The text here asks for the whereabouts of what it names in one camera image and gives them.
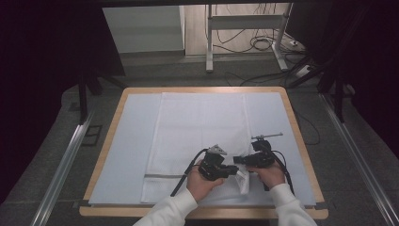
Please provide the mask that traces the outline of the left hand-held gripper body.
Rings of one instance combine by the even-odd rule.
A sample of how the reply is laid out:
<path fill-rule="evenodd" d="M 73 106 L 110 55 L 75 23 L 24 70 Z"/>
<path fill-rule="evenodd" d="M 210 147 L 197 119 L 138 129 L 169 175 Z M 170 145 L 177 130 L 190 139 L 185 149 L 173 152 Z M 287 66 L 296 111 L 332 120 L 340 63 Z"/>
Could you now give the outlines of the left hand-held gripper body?
<path fill-rule="evenodd" d="M 209 148 L 199 164 L 199 173 L 209 181 L 234 175 L 234 165 L 227 166 L 222 164 L 226 154 L 217 144 Z"/>

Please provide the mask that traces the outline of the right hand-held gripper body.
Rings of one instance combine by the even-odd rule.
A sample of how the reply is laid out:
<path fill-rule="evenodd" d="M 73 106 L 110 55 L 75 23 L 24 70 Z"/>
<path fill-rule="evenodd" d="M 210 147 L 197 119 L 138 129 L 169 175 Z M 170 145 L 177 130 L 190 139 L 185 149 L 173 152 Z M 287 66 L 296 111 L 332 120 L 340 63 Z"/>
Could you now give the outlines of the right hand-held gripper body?
<path fill-rule="evenodd" d="M 269 141 L 266 140 L 266 136 L 260 135 L 252 137 L 254 142 L 251 143 L 255 153 L 244 156 L 241 163 L 259 169 L 269 168 L 273 163 L 277 162 L 280 166 L 282 162 L 273 153 L 272 147 Z"/>

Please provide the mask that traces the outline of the white cloth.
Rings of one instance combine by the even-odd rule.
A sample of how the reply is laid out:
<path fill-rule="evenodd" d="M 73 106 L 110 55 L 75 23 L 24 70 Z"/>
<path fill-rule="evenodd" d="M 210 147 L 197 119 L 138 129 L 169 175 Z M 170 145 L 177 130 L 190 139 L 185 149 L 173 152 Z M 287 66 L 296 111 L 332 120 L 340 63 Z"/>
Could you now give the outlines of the white cloth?
<path fill-rule="evenodd" d="M 141 200 L 169 196 L 195 155 L 214 145 L 230 165 L 249 153 L 246 96 L 240 93 L 164 93 L 155 124 Z"/>

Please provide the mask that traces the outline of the person's right hand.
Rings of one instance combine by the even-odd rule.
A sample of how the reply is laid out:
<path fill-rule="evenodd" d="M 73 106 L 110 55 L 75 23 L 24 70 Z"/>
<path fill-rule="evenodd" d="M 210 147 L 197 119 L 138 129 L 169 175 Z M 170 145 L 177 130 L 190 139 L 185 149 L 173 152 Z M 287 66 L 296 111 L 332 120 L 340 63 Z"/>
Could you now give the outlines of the person's right hand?
<path fill-rule="evenodd" d="M 248 171 L 256 172 L 262 182 L 269 188 L 285 183 L 284 173 L 278 163 L 273 163 L 265 169 L 247 167 Z"/>

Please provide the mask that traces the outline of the person's left hand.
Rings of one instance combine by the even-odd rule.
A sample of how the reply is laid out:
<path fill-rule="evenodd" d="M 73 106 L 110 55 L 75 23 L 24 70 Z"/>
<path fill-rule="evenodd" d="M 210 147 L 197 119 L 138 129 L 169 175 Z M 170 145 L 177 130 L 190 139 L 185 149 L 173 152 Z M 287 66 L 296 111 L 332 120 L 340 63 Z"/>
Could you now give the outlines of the person's left hand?
<path fill-rule="evenodd" d="M 195 164 L 190 170 L 187 177 L 186 188 L 192 194 L 196 202 L 202 201 L 215 187 L 221 186 L 224 179 L 216 179 L 215 181 L 208 181 L 204 179 L 199 171 L 201 161 Z"/>

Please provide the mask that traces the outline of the wooden edged table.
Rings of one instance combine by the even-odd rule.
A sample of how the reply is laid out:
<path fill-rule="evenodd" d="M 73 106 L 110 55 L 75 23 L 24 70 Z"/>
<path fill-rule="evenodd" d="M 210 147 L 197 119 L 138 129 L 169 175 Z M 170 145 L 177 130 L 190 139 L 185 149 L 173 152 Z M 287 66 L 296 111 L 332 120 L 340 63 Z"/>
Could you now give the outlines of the wooden edged table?
<path fill-rule="evenodd" d="M 283 104 L 285 106 L 289 122 L 292 126 L 295 135 L 295 141 L 298 145 L 301 160 L 304 164 L 305 170 L 309 175 L 311 190 L 315 196 L 316 203 L 312 206 L 305 206 L 308 214 L 314 219 L 325 219 L 328 216 L 328 210 L 325 204 L 324 197 L 322 195 L 320 186 L 315 176 L 312 163 L 310 161 L 308 151 L 304 144 L 300 130 L 298 128 L 295 114 L 290 104 L 286 90 L 282 87 L 264 87 L 264 88 L 250 88 L 250 87 L 185 87 L 185 88 L 129 88 L 125 89 L 120 97 L 117 110 L 109 127 L 106 135 L 103 148 L 101 150 L 99 159 L 92 173 L 88 189 L 85 194 L 85 199 L 88 201 L 88 205 L 81 207 L 80 213 L 85 217 L 134 217 L 141 218 L 145 216 L 155 205 L 153 204 L 91 204 L 89 199 L 93 193 L 93 189 L 100 177 L 104 162 L 107 158 L 112 139 L 115 135 L 118 122 L 121 117 L 122 110 L 125 106 L 125 102 L 131 94 L 159 94 L 163 92 L 171 93 L 250 93 L 250 92 L 277 92 L 281 95 Z"/>

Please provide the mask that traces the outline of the light blue table mat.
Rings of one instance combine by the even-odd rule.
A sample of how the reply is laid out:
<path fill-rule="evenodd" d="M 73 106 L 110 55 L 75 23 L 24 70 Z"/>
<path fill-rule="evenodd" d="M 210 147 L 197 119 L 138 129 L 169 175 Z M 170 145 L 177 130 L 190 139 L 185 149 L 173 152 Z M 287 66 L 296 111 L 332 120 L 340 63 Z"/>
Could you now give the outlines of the light blue table mat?
<path fill-rule="evenodd" d="M 122 110 L 100 177 L 89 199 L 91 204 L 144 204 L 143 182 L 152 148 L 161 98 L 159 94 L 131 94 Z M 309 175 L 301 160 L 294 131 L 277 92 L 244 93 L 252 137 L 264 135 L 271 147 L 283 154 L 291 174 L 295 196 L 306 206 L 316 203 Z"/>

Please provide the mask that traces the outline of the black metal stand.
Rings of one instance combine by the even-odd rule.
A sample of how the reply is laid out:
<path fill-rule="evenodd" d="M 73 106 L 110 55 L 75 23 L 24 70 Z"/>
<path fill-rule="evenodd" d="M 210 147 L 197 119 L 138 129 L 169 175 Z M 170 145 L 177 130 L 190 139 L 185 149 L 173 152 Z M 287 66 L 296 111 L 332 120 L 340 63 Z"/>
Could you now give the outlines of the black metal stand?
<path fill-rule="evenodd" d="M 327 62 L 317 66 L 309 73 L 296 79 L 294 82 L 288 85 L 289 89 L 293 89 L 301 85 L 302 83 L 314 78 L 316 75 L 323 74 L 317 89 L 320 93 L 327 93 L 334 87 L 333 93 L 333 110 L 335 115 L 338 117 L 340 122 L 344 122 L 343 119 L 343 79 L 340 75 L 340 61 L 338 58 L 333 56 Z"/>
<path fill-rule="evenodd" d="M 128 87 L 127 84 L 119 81 L 114 76 L 107 75 L 98 70 L 93 70 L 89 73 L 80 73 L 78 76 L 80 125 L 83 125 L 88 120 L 88 99 L 86 89 L 89 89 L 89 91 L 94 95 L 101 95 L 103 93 L 103 87 L 99 82 L 99 78 L 104 79 L 120 89 L 126 89 Z"/>

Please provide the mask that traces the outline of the white power strip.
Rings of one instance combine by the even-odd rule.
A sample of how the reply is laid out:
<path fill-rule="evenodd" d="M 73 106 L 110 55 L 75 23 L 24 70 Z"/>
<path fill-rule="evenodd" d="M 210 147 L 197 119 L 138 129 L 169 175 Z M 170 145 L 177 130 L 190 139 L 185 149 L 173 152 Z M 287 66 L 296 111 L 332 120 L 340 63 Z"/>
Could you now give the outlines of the white power strip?
<path fill-rule="evenodd" d="M 306 64 L 295 74 L 295 76 L 302 77 L 302 76 L 308 74 L 312 70 L 313 70 L 313 66 Z"/>

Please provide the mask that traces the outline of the grey cabinet panel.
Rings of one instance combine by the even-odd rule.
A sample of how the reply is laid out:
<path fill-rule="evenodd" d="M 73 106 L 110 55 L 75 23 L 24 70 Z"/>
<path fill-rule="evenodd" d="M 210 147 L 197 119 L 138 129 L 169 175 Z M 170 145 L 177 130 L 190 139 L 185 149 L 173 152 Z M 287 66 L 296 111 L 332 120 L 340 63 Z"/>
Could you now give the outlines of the grey cabinet panel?
<path fill-rule="evenodd" d="M 184 8 L 103 8 L 119 53 L 182 51 Z"/>

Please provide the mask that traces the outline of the silver metal floor rail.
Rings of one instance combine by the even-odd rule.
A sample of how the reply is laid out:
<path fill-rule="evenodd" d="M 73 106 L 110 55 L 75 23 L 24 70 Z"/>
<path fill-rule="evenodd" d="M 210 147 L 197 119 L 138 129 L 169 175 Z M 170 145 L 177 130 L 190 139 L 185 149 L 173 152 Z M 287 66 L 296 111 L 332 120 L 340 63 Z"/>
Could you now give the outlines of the silver metal floor rail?
<path fill-rule="evenodd" d="M 341 137 L 345 149 L 348 151 L 352 161 L 362 177 L 363 182 L 366 184 L 375 204 L 386 221 L 387 226 L 399 226 L 399 214 L 396 212 L 392 205 L 390 198 L 385 192 L 383 186 L 378 182 L 375 174 L 372 172 L 357 143 L 351 136 L 346 125 L 340 121 L 339 117 L 335 114 L 333 103 L 327 94 L 320 94 L 320 99 L 324 103 L 325 109 L 331 118 L 339 136 Z"/>
<path fill-rule="evenodd" d="M 68 177 L 72 163 L 88 130 L 93 115 L 94 111 L 90 110 L 86 118 L 76 126 L 66 151 L 58 164 L 52 181 L 49 184 L 40 202 L 37 212 L 29 226 L 46 226 L 46 223 L 56 205 L 56 201 L 62 190 L 62 187 L 64 186 Z"/>

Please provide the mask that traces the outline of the black floor socket frame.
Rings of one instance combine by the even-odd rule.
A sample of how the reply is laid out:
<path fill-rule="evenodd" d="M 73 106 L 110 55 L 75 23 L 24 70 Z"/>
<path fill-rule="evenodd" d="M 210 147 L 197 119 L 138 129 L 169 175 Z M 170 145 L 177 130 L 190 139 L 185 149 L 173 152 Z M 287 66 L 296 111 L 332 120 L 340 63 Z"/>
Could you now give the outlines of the black floor socket frame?
<path fill-rule="evenodd" d="M 84 135 L 82 146 L 94 147 L 97 145 L 102 132 L 103 127 L 101 125 L 90 125 Z"/>

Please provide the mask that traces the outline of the white metal desk frame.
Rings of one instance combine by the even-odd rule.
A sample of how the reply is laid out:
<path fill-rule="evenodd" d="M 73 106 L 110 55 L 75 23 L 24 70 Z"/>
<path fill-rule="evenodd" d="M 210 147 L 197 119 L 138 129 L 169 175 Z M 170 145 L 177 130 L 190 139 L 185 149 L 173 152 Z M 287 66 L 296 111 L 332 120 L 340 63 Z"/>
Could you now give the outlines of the white metal desk frame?
<path fill-rule="evenodd" d="M 288 3 L 281 15 L 234 15 L 234 16 L 214 16 L 212 5 L 208 5 L 208 16 L 206 23 L 207 31 L 207 50 L 206 50 L 206 72 L 214 70 L 213 54 L 213 31 L 214 30 L 235 30 L 235 29 L 277 29 L 279 31 L 276 39 L 272 42 L 274 56 L 283 72 L 288 70 L 288 66 L 281 53 L 280 45 L 289 21 L 293 4 Z"/>

